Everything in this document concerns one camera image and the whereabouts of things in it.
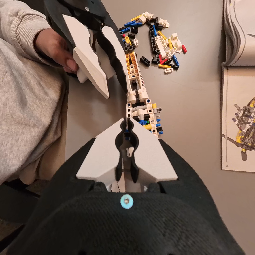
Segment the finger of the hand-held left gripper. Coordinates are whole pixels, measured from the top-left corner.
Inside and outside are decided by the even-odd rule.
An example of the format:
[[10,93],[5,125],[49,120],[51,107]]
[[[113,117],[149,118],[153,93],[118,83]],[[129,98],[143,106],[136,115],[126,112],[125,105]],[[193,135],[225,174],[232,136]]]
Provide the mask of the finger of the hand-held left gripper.
[[97,54],[91,47],[90,30],[76,18],[63,14],[63,19],[75,43],[73,59],[79,66],[78,80],[83,83],[84,75],[94,87],[106,98],[109,98],[107,77],[102,70]]
[[[97,34],[97,41],[109,57],[117,79],[125,93],[128,92],[129,75],[126,67],[126,56],[113,28],[104,26]],[[105,72],[102,70],[97,55],[94,56],[93,85],[102,95],[109,95]]]

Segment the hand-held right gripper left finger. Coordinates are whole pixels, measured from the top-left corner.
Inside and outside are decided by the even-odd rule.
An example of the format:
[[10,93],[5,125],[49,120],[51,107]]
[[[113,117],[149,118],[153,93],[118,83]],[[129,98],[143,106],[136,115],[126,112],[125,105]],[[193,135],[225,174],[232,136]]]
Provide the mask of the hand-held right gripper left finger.
[[116,145],[116,138],[126,127],[126,118],[121,118],[112,126],[95,137],[95,140],[85,156],[76,177],[82,180],[102,182],[110,191],[116,181],[116,168],[120,162],[120,145]]

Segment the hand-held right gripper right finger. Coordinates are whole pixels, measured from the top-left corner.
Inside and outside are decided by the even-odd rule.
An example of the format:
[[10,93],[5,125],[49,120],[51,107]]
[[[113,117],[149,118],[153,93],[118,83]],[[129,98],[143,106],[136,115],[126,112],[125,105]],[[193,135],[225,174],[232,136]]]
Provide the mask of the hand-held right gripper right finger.
[[133,118],[128,118],[128,130],[131,143],[128,192],[144,192],[151,183],[177,180],[160,140]]

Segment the zebra striped lego helicopter model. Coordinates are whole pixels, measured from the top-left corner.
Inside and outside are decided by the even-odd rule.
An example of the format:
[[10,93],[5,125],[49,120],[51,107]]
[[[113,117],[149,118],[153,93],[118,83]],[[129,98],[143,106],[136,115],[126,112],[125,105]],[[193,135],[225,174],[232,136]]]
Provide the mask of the zebra striped lego helicopter model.
[[124,47],[127,69],[126,117],[132,117],[157,138],[163,134],[161,107],[153,104],[148,96],[133,46]]

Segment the pile of loose lego pieces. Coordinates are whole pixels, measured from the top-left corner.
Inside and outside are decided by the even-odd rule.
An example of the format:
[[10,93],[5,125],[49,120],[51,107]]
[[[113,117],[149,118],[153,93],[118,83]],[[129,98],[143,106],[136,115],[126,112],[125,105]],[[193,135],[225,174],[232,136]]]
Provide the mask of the pile of loose lego pieces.
[[178,70],[180,67],[179,61],[177,60],[176,53],[187,53],[187,49],[184,44],[181,43],[177,33],[173,33],[170,37],[166,37],[162,30],[170,26],[167,20],[162,18],[154,17],[154,14],[148,13],[147,11],[132,18],[130,22],[124,24],[123,27],[119,28],[122,41],[126,45],[125,50],[130,49],[131,53],[126,53],[127,69],[130,77],[137,72],[135,62],[135,49],[138,47],[139,42],[136,38],[139,27],[143,25],[149,27],[148,34],[151,43],[151,50],[153,53],[152,60],[148,60],[145,56],[141,56],[139,59],[140,63],[149,67],[150,64],[158,66],[158,68],[164,69],[165,74],[172,73],[173,70]]

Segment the person's left hand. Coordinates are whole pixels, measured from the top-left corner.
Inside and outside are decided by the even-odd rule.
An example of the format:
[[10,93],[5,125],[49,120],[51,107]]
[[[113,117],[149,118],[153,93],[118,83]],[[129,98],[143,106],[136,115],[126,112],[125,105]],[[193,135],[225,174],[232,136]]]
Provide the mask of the person's left hand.
[[78,64],[68,49],[65,39],[52,28],[40,31],[34,39],[35,50],[53,59],[68,73],[77,74]]

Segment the open instruction booklet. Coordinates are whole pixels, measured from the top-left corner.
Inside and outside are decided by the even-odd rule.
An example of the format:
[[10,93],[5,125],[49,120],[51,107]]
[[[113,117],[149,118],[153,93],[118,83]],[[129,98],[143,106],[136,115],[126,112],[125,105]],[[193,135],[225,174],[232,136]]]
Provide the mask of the open instruction booklet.
[[226,0],[222,170],[255,172],[255,1]]

